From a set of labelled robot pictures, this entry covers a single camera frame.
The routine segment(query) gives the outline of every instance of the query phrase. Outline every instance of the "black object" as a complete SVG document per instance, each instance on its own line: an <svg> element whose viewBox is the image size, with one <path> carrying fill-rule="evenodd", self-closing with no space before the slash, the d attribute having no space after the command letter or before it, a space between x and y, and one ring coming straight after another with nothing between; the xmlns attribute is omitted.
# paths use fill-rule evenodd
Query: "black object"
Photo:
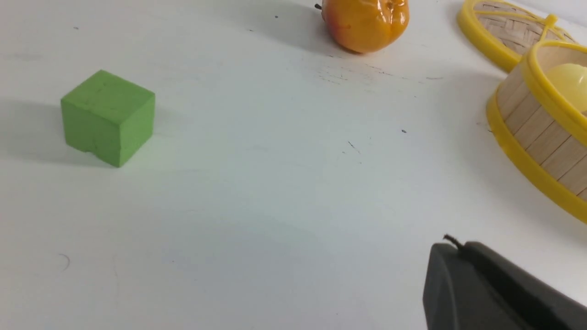
<svg viewBox="0 0 587 330"><path fill-rule="evenodd" d="M586 330L587 308L479 242L434 244L424 287L429 330Z"/></svg>

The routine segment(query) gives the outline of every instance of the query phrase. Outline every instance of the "wooden slat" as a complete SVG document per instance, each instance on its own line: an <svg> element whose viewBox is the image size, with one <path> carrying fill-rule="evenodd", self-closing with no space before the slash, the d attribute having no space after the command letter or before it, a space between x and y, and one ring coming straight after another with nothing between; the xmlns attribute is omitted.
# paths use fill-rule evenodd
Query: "wooden slat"
<svg viewBox="0 0 587 330"><path fill-rule="evenodd" d="M530 144L526 152L538 164L542 164L571 135L557 122L553 122L540 136Z"/></svg>
<svg viewBox="0 0 587 330"><path fill-rule="evenodd" d="M526 149L546 130L554 119L543 107L538 108L536 112L525 122L522 127L514 134L520 146Z"/></svg>
<svg viewBox="0 0 587 330"><path fill-rule="evenodd" d="M530 90L526 84L522 83L518 87L512 87L512 93L507 99L499 102L501 117L506 120L514 112L514 110L522 103L522 101L530 95Z"/></svg>
<svg viewBox="0 0 587 330"><path fill-rule="evenodd" d="M503 108L504 103L514 95L518 87L523 83L524 77L522 77L519 65L517 65L505 78L504 82L501 83L497 91L497 105L499 105L500 109Z"/></svg>
<svg viewBox="0 0 587 330"><path fill-rule="evenodd" d="M585 156L587 149L571 136L544 161L542 168L558 180Z"/></svg>
<svg viewBox="0 0 587 330"><path fill-rule="evenodd" d="M580 194L587 188L587 157L583 157L558 181L575 195Z"/></svg>
<svg viewBox="0 0 587 330"><path fill-rule="evenodd" d="M534 95L528 94L519 106L505 120L505 125L512 134L516 134L522 125L538 110L540 103Z"/></svg>

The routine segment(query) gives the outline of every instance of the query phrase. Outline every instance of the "green cube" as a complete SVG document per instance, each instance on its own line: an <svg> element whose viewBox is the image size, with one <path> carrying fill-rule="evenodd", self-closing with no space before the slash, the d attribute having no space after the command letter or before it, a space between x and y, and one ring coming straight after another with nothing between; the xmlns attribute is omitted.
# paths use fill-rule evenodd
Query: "green cube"
<svg viewBox="0 0 587 330"><path fill-rule="evenodd" d="M68 145L120 167L153 135L155 94L100 70L61 99Z"/></svg>

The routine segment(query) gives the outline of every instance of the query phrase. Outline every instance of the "woven bamboo lid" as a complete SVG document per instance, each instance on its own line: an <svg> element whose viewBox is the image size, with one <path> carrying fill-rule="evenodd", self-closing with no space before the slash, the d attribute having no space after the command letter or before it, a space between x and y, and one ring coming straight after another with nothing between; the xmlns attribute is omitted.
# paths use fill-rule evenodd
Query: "woven bamboo lid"
<svg viewBox="0 0 587 330"><path fill-rule="evenodd" d="M538 17L503 1L465 0L458 24L469 41L507 72L541 40L576 43L555 26L557 17Z"/></svg>

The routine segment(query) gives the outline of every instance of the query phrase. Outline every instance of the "yellow ball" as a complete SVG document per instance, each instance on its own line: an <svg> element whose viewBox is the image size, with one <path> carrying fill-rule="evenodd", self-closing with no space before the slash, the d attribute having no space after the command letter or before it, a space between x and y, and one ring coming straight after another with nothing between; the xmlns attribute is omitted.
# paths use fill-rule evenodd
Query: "yellow ball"
<svg viewBox="0 0 587 330"><path fill-rule="evenodd" d="M587 111L587 68L573 63L557 65L546 73L560 94L580 112Z"/></svg>

